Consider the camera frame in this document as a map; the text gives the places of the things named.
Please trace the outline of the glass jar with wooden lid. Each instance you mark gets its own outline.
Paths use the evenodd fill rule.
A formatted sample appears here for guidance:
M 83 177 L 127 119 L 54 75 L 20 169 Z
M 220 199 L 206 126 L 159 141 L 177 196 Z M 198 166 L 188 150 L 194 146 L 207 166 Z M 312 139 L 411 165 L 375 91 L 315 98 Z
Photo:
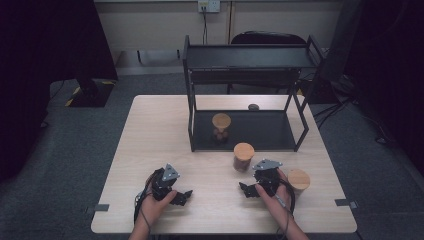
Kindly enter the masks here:
M 226 143 L 229 136 L 228 128 L 231 125 L 231 118 L 225 113 L 217 113 L 212 117 L 213 139 L 218 144 Z
M 301 169 L 292 169 L 287 175 L 288 182 L 292 186 L 295 197 L 299 198 L 300 195 L 310 187 L 310 176 Z
M 245 172 L 248 170 L 255 150 L 249 143 L 238 143 L 234 149 L 233 167 L 236 171 Z

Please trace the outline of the person's left hand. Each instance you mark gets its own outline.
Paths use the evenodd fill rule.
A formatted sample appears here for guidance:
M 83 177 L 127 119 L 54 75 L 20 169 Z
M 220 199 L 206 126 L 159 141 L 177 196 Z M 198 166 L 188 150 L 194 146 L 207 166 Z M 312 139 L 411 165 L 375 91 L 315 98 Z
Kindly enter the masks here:
M 165 208 L 171 203 L 174 197 L 177 196 L 177 192 L 175 190 L 171 190 L 162 200 L 156 200 L 152 194 L 151 182 L 152 178 L 149 177 L 146 180 L 145 188 L 141 192 L 141 196 L 137 204 L 138 215 L 134 223 L 134 227 L 144 226 L 150 231 L 160 218 Z

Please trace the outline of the black metal shelf rack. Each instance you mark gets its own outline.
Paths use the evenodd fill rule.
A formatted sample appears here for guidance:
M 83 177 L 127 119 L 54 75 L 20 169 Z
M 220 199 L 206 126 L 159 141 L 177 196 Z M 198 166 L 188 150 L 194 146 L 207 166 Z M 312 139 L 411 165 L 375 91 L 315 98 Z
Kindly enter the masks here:
M 188 99 L 188 134 L 193 151 L 231 151 L 240 142 L 257 151 L 297 151 L 308 133 L 307 101 L 297 96 L 303 69 L 317 70 L 325 56 L 314 36 L 305 44 L 198 45 L 185 39 L 182 64 Z M 195 92 L 200 85 L 262 84 L 285 89 L 278 95 L 215 95 L 208 108 Z M 249 111 L 257 104 L 259 111 Z M 231 118 L 226 143 L 213 139 L 212 117 Z

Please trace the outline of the black stand base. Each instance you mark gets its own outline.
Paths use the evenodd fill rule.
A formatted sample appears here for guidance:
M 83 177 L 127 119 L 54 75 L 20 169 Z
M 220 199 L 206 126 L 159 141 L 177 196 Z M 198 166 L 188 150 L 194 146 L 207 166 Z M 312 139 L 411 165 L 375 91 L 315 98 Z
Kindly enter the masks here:
M 66 107 L 94 107 L 102 108 L 106 105 L 108 98 L 116 84 L 115 81 L 94 81 L 93 89 L 83 90 L 77 87 L 71 97 L 65 103 Z

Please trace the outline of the dark curtain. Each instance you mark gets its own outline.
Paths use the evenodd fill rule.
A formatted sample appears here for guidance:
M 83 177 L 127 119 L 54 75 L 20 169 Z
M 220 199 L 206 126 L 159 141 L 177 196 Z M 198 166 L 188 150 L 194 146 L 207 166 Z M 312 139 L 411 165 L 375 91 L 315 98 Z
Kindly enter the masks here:
M 94 0 L 0 0 L 0 183 L 26 164 L 51 83 L 116 78 Z
M 347 72 L 424 172 L 424 0 L 363 0 Z

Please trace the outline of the person's right hand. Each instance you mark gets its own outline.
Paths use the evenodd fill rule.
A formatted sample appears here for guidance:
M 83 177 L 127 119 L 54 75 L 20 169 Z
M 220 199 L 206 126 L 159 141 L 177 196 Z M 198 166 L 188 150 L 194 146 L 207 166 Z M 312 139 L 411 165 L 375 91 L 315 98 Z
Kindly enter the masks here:
M 256 184 L 255 187 L 274 220 L 277 216 L 290 215 L 291 195 L 286 185 L 280 184 L 273 197 L 270 197 L 261 185 Z

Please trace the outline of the white wall socket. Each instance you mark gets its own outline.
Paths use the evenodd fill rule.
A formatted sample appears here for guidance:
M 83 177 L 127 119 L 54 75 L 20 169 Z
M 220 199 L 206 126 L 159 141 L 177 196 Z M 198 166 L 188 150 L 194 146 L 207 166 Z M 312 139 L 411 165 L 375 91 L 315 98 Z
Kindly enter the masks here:
M 198 0 L 197 3 L 200 13 L 219 13 L 221 9 L 220 0 Z

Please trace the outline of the black chair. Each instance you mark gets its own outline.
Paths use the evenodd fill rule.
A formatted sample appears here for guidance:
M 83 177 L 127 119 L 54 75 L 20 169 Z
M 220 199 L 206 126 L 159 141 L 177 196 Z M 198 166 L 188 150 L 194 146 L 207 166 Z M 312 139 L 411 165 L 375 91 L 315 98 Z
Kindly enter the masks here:
M 268 32 L 268 31 L 246 31 L 234 36 L 232 44 L 305 44 L 306 41 L 294 34 Z

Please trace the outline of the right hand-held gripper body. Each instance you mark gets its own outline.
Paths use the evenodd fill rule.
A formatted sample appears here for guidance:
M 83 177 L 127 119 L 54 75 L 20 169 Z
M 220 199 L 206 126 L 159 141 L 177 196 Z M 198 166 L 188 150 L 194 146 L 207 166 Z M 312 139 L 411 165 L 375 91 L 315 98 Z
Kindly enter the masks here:
M 255 171 L 254 178 L 261 185 L 266 193 L 273 197 L 277 192 L 280 183 L 280 175 L 278 169 L 282 166 L 281 162 L 262 159 L 255 164 L 252 169 Z

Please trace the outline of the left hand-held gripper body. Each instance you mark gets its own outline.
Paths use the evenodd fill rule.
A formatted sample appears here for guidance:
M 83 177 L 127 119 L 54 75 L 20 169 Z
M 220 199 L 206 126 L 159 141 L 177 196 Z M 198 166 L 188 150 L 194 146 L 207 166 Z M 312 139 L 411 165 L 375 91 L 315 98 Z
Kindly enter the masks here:
M 157 169 L 151 182 L 153 197 L 158 201 L 162 200 L 172 190 L 173 184 L 179 177 L 180 174 L 170 163 Z

